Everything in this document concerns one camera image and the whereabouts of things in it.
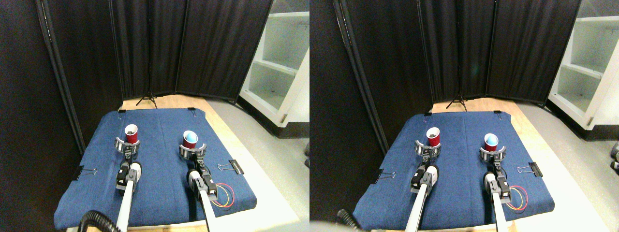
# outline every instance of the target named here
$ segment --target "wooden table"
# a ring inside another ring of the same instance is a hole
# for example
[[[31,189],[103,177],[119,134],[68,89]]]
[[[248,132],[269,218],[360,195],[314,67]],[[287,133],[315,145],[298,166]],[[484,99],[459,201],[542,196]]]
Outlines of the wooden table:
[[[464,111],[459,103],[434,104],[433,113]],[[511,124],[518,133],[531,159],[543,173],[543,180],[555,201],[552,212],[514,220],[510,231],[608,231],[587,197],[546,141],[522,113],[520,108],[509,100],[479,98],[465,102],[469,111],[500,110],[511,114]],[[476,226],[439,231],[494,231],[495,225]]]
[[[147,100],[143,100],[140,102],[140,105],[136,106],[138,101],[139,98],[126,100],[121,109],[137,110],[155,108],[155,105]],[[218,217],[213,223],[225,225],[227,228],[226,231],[260,231],[277,225],[299,221],[299,218],[292,208],[290,208],[288,202],[286,202],[275,185],[273,185],[273,182],[269,179],[267,174],[260,168],[254,157],[251,156],[241,141],[238,140],[230,128],[223,122],[222,118],[217,115],[215,110],[210,107],[209,103],[206,102],[204,98],[185,95],[169,95],[158,97],[155,101],[159,108],[195,107],[203,110],[206,113],[206,121],[213,127],[213,130],[222,141],[224,147],[230,152],[232,158],[243,165],[245,179],[247,179],[247,183],[258,199],[256,208]],[[130,227],[129,230],[144,232],[207,231],[204,221],[194,221],[175,225]],[[91,227],[88,231],[99,230]]]

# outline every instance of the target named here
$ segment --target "blue ball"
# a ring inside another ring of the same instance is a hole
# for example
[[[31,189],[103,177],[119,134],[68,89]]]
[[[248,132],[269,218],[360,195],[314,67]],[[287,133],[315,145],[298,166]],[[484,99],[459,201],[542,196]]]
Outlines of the blue ball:
[[[496,136],[488,136],[488,140],[486,140],[486,143],[488,143],[488,145],[494,146],[494,145],[498,144],[499,141],[496,138]]]
[[[185,139],[187,139],[187,142],[195,143],[197,142],[197,135],[196,133],[187,133],[187,138]]]

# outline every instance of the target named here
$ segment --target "ball inside cup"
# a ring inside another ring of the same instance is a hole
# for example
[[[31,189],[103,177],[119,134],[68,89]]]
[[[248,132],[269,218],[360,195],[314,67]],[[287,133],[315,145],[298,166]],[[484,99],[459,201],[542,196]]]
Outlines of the ball inside cup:
[[[426,136],[428,137],[428,139],[434,139],[440,133],[441,130],[439,130],[437,127],[432,127],[426,132]]]
[[[197,142],[197,134],[193,131],[185,131],[183,133],[183,146],[186,148],[195,148]]]
[[[499,144],[499,138],[492,133],[486,134],[486,136],[483,137],[483,140],[489,146],[496,146]]]
[[[133,135],[137,133],[137,126],[135,124],[129,124],[124,128],[124,133],[127,135]]]

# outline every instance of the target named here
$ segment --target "shelf compartment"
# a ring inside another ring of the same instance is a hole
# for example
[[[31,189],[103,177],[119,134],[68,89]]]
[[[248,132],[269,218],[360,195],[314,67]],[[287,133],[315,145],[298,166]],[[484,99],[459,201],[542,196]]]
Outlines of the shelf compartment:
[[[595,71],[595,70],[587,68],[587,67],[578,66],[578,65],[575,65],[575,64],[562,64],[561,66],[565,67],[567,69],[570,69],[572,71],[576,71],[576,72],[580,72],[582,74],[588,75],[588,76],[593,77],[595,79],[602,79],[602,76],[604,75],[601,72]]]
[[[254,61],[248,90],[278,110],[295,79],[295,74],[296,71],[283,71],[279,66]]]
[[[309,12],[269,15],[262,60],[298,69],[310,47],[309,17]]]
[[[619,40],[619,17],[576,19],[571,64],[604,73]]]
[[[270,69],[275,69],[277,71],[284,72],[284,73],[286,73],[288,75],[291,75],[292,77],[294,77],[297,74],[297,70],[296,69],[293,69],[291,67],[286,67],[286,66],[283,66],[281,64],[274,63],[274,62],[255,60],[254,63],[262,65],[264,67],[268,67]]]
[[[556,93],[583,112],[587,111],[600,84],[600,79],[589,75],[588,72],[594,71],[585,71],[583,67],[579,66],[562,65]]]

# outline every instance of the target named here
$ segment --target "black curtain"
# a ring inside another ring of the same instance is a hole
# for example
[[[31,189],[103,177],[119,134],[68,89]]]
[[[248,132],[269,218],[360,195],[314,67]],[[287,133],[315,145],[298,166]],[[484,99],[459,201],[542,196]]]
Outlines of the black curtain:
[[[110,8],[106,1],[49,1],[47,5],[47,25],[52,27],[59,66],[88,145],[103,115],[123,103]]]
[[[111,1],[111,11],[123,99],[142,97],[149,87],[149,1]]]
[[[189,1],[176,91],[236,100],[271,1]]]
[[[493,11],[493,0],[422,1],[434,102],[485,95]]]
[[[36,4],[0,3],[0,231],[54,231],[79,164]]]
[[[579,2],[498,2],[488,96],[545,102]]]
[[[421,1],[423,34],[434,102],[458,94],[456,1]]]
[[[341,1],[376,124],[387,147],[415,114],[432,109],[416,1]]]
[[[494,0],[457,2],[458,64],[462,96],[465,98],[486,94],[494,9]]]
[[[335,221],[353,210],[383,153],[342,42],[331,0],[310,3],[312,148],[309,219]]]
[[[186,5],[179,0],[149,1],[150,77],[156,95],[174,92]]]

